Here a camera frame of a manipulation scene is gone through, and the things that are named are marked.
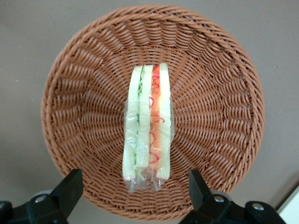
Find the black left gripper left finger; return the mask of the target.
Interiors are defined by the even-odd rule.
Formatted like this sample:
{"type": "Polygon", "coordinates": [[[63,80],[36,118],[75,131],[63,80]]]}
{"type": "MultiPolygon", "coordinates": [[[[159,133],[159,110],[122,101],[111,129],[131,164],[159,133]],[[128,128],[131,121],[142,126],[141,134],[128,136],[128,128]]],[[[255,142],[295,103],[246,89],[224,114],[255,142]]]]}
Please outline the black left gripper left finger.
{"type": "Polygon", "coordinates": [[[66,224],[83,194],[81,169],[73,169],[49,194],[40,193],[23,205],[0,202],[2,224],[66,224]]]}

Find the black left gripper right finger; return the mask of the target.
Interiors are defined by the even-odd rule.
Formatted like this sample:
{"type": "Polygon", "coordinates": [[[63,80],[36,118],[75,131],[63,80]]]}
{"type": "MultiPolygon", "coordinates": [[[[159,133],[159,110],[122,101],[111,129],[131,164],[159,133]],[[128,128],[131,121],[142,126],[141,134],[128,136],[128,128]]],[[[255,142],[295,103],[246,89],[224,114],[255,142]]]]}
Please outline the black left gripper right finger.
{"type": "Polygon", "coordinates": [[[198,170],[189,174],[189,196],[193,205],[181,224],[284,224],[269,204],[248,201],[237,205],[221,191],[212,192],[198,170]]]}

